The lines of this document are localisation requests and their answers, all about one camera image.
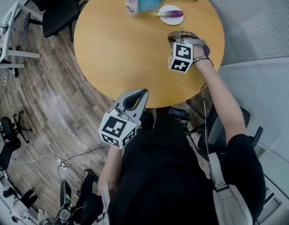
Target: bracelet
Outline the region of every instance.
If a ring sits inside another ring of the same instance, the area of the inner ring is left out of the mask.
[[[196,58],[196,59],[194,59],[194,60],[192,61],[192,65],[195,64],[197,61],[200,61],[200,60],[203,60],[203,59],[207,59],[207,60],[209,60],[209,61],[211,62],[210,58],[208,58],[208,57],[198,57],[198,58]]]

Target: white desk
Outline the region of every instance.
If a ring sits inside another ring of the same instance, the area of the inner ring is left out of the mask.
[[[3,33],[3,28],[0,28],[0,68],[24,68],[24,64],[7,64],[2,63],[2,61],[7,56],[21,56],[21,57],[28,57],[28,58],[40,58],[39,53],[31,53],[31,52],[23,52],[23,51],[14,51],[9,50],[9,38],[10,38],[10,32],[13,30],[12,27],[15,29],[14,18],[17,12],[17,9],[20,9],[24,12],[31,13],[31,16],[36,17],[38,20],[42,21],[42,15],[35,12],[32,9],[29,9],[28,7],[24,6],[23,4],[19,3],[18,0],[15,2],[15,4],[12,5],[12,7],[5,13],[5,15],[2,17],[0,23],[1,24],[8,24],[9,28],[8,30]]]

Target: hand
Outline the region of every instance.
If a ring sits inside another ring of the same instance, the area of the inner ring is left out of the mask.
[[[199,58],[199,57],[205,57],[204,50],[202,46],[200,45],[193,45],[193,59]]]

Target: power strip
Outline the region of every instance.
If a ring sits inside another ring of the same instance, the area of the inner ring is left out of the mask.
[[[59,166],[61,166],[64,170],[68,170],[68,167],[60,159],[57,159],[57,162]]]

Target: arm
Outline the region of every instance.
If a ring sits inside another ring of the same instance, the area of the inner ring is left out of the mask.
[[[114,194],[122,169],[122,150],[114,146],[110,146],[107,161],[103,167],[103,171],[99,177],[98,195],[101,195],[103,186],[108,183],[110,197]]]
[[[193,53],[194,59],[205,56],[203,49],[198,46],[193,47]],[[208,84],[215,110],[225,129],[227,144],[233,136],[246,134],[242,111],[211,62],[207,59],[199,60],[196,66]]]

